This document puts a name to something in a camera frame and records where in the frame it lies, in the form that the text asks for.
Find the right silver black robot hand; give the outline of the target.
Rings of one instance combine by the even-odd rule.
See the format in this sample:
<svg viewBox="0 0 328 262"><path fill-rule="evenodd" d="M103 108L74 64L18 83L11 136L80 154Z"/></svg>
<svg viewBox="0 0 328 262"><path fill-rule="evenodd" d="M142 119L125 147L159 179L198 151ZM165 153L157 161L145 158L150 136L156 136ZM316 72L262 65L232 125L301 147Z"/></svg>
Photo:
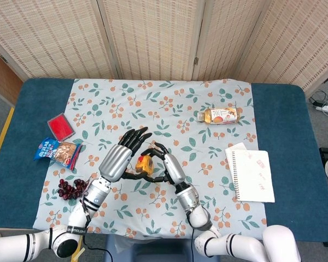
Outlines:
<svg viewBox="0 0 328 262"><path fill-rule="evenodd" d="M185 183L185 173L181 168L179 162L176 157L169 153L168 149L161 143L155 142L155 146L159 148L149 148L143 151L141 156L157 156L163 162L163 166L165 168L164 176L159 176L156 178L150 178L146 176L144 179L148 182L152 183L160 183L160 182L169 182L171 185L175 187L188 187Z"/></svg>

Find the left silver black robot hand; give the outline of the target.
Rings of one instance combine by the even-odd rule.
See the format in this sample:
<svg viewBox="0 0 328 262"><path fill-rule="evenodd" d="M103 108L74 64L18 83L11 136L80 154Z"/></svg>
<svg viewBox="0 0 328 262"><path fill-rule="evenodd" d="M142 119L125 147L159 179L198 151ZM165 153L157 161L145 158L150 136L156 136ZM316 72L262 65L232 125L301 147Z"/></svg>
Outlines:
<svg viewBox="0 0 328 262"><path fill-rule="evenodd" d="M99 166L100 175L103 179L109 182L118 182L121 178L137 180L147 174L145 171L139 174L126 171L128 164L142 143L152 136L152 133L146 133L147 130L148 127L128 130L120 141L109 150Z"/></svg>

